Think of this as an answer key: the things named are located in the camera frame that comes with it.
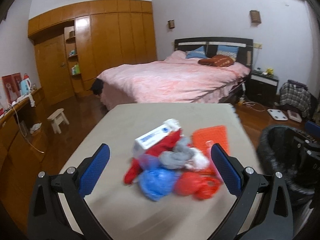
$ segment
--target nightstand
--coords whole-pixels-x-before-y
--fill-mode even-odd
[[[246,96],[264,106],[273,106],[277,93],[279,79],[277,76],[265,76],[253,70],[250,79],[245,83]]]

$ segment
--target pink duvet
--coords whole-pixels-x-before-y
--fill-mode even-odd
[[[120,90],[136,103],[192,102],[250,72],[238,62],[229,67],[209,67],[198,64],[198,58],[185,57],[185,52],[175,51],[164,61],[121,65],[103,71],[98,76],[105,82],[102,103],[109,105],[108,93],[112,89]]]

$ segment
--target small stool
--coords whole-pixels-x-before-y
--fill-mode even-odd
[[[54,133],[61,133],[59,124],[61,124],[62,122],[64,122],[65,124],[70,124],[63,111],[64,109],[60,108],[47,118],[47,120],[51,121],[51,126]]]

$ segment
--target screw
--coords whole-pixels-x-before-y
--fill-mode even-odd
[[[276,172],[276,176],[277,176],[277,178],[281,179],[281,178],[282,178],[282,173],[279,172],[279,171],[277,171],[277,172]]]
[[[43,178],[44,176],[45,176],[45,172],[44,171],[39,172],[39,174],[38,174],[39,178]]]
[[[67,173],[68,174],[73,174],[73,173],[75,173],[75,171],[76,171],[75,167],[70,167],[70,168],[67,169]]]
[[[245,168],[245,172],[248,173],[248,174],[253,174],[254,173],[254,169],[251,168],[251,167],[247,167],[247,168]]]

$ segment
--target desk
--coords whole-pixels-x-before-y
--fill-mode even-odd
[[[232,156],[244,167],[251,166],[258,173],[261,168],[255,150],[240,120],[229,104],[155,103],[119,105],[111,110],[80,144],[62,168],[77,167],[81,161],[99,148],[110,146],[111,157],[91,195],[85,200],[101,225],[115,240],[195,240],[207,239],[227,215],[234,201],[225,185],[210,200],[174,194],[159,202],[148,200],[139,185],[125,186],[122,179],[130,167],[134,139],[175,118],[183,133],[217,125],[226,125]],[[60,199],[72,228],[78,228],[63,194]],[[243,229],[247,229],[257,209],[258,198]]]
[[[32,144],[46,151],[50,128],[46,120],[47,103],[41,88],[32,92],[32,96],[35,107],[31,107],[26,98],[14,108],[19,121],[24,120],[28,129],[35,123],[43,123],[41,130],[33,136]],[[27,231],[29,200],[43,157],[25,141],[19,132],[15,111],[11,109],[0,119],[0,201],[24,233]]]

